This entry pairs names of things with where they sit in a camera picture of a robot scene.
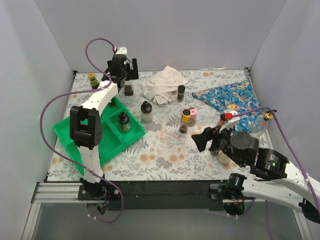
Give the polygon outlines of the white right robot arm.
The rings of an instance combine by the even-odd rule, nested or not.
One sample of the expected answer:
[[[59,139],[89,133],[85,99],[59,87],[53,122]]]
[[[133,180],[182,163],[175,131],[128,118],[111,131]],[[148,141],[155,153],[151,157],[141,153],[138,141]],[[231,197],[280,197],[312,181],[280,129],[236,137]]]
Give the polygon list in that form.
[[[249,167],[253,178],[239,173],[230,174],[221,190],[212,190],[223,198],[258,198],[274,202],[319,223],[319,182],[306,179],[287,157],[273,149],[260,148],[259,140],[246,132],[231,133],[220,126],[207,127],[191,137],[197,149],[203,152],[208,141],[210,151],[218,150],[239,167]]]

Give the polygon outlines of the clear gold-spout oil bottle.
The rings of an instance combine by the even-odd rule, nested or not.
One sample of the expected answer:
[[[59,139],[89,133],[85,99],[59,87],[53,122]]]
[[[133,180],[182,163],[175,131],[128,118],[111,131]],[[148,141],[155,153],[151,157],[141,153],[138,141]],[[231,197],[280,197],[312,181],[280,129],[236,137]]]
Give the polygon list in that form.
[[[268,128],[268,123],[270,120],[273,119],[273,115],[270,111],[265,112],[261,115],[259,115],[250,129],[248,130],[248,133],[250,134],[251,137],[259,139],[263,133],[267,130]]]

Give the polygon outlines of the small black-cap spice jar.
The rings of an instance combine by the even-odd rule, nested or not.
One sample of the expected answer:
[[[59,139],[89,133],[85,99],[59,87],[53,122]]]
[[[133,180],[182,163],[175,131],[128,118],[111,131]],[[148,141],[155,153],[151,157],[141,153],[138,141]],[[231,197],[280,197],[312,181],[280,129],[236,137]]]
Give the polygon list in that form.
[[[130,117],[125,112],[121,112],[117,120],[121,132],[127,133],[131,130]]]

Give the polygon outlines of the square jar dark sauce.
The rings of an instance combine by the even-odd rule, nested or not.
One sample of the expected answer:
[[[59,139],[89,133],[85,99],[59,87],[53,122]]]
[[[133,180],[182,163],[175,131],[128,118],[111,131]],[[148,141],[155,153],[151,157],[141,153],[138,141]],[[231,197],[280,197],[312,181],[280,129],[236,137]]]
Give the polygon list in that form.
[[[125,82],[124,85],[124,95],[127,97],[131,97],[134,95],[134,86],[131,80]]]

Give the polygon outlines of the black-cap white powder bottle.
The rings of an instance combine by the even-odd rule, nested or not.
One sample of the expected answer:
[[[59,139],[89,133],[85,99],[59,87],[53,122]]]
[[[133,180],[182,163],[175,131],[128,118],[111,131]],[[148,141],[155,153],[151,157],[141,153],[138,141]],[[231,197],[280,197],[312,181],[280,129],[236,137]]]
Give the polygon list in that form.
[[[144,101],[140,106],[141,119],[145,123],[149,123],[153,120],[153,107],[148,101]]]

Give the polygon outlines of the gold-cap pepper grinder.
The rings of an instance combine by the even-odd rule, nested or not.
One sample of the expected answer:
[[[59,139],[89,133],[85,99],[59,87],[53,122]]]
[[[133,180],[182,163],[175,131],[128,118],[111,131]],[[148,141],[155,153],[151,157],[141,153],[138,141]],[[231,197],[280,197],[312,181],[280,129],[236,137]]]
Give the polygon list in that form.
[[[191,112],[189,109],[185,108],[182,110],[180,126],[179,126],[180,133],[185,134],[188,131],[190,116],[191,116]]]

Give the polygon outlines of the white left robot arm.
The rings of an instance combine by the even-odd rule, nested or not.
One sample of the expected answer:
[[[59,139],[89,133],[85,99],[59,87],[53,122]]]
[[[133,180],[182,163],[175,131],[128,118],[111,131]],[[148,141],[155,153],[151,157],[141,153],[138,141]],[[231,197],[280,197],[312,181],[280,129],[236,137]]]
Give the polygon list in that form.
[[[106,187],[99,183],[104,176],[99,158],[103,137],[101,114],[126,81],[139,78],[137,61],[128,60],[126,53],[115,53],[106,73],[110,80],[102,81],[84,103],[72,106],[69,113],[69,135],[80,152],[83,178],[92,184],[89,194],[95,200],[103,199],[107,193]]]

